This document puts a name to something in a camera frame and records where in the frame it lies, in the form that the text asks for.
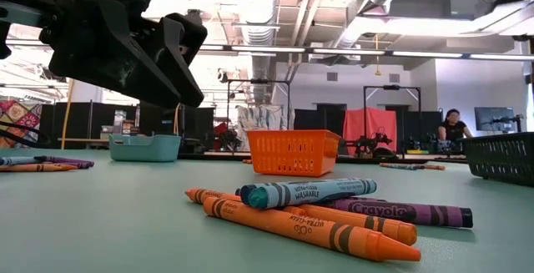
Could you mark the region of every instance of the green table surface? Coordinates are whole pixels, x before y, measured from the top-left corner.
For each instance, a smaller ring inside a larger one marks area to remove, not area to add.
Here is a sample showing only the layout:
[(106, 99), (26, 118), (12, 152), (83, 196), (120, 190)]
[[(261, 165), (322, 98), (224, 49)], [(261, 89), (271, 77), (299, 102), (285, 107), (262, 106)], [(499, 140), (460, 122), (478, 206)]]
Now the green table surface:
[(1, 149), (91, 159), (89, 170), (0, 174), (0, 272), (507, 272), (534, 267), (534, 189), (446, 171), (338, 164), (323, 178), (372, 178), (370, 197), (470, 207), (472, 230), (419, 226), (421, 262), (377, 263), (208, 217), (192, 187), (303, 179), (223, 161), (121, 163), (108, 151)]

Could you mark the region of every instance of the woman with dark hair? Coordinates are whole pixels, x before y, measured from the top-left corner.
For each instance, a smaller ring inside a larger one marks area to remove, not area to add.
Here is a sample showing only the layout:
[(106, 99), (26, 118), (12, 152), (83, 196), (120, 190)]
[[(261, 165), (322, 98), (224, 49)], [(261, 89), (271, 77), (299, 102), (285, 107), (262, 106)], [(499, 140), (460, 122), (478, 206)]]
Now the woman with dark hair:
[(439, 139), (450, 140), (456, 142), (458, 139), (463, 139), (464, 135), (470, 139), (473, 137), (467, 125), (460, 121), (460, 111), (451, 109), (447, 111), (445, 121), (438, 128)]

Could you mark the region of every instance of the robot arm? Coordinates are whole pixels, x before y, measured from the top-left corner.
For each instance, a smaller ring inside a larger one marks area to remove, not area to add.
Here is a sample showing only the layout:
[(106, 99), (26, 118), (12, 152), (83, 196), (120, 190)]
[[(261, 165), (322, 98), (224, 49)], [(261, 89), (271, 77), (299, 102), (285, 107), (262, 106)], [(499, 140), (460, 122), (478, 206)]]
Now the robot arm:
[(204, 96), (189, 71), (207, 30), (171, 13), (142, 18), (150, 0), (0, 0), (0, 58), (11, 23), (42, 29), (49, 69), (165, 108), (198, 107)]

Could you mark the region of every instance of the orange plastic basket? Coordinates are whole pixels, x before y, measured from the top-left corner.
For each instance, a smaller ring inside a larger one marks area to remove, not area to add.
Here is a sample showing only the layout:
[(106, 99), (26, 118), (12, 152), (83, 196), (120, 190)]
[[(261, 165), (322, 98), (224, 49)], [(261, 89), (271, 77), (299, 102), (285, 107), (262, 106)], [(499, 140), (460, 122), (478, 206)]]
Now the orange plastic basket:
[(320, 177), (335, 166), (340, 136), (329, 130), (250, 130), (254, 171)]

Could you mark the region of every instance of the black shirt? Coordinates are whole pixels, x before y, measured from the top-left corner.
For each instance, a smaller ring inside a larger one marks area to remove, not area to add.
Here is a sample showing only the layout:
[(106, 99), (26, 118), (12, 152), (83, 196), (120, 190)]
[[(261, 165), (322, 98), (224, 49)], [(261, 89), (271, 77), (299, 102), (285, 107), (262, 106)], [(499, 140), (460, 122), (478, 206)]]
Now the black shirt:
[(464, 128), (467, 127), (467, 125), (462, 121), (458, 121), (455, 125), (443, 122), (441, 127), (445, 128), (446, 140), (456, 141), (457, 139), (463, 139)]

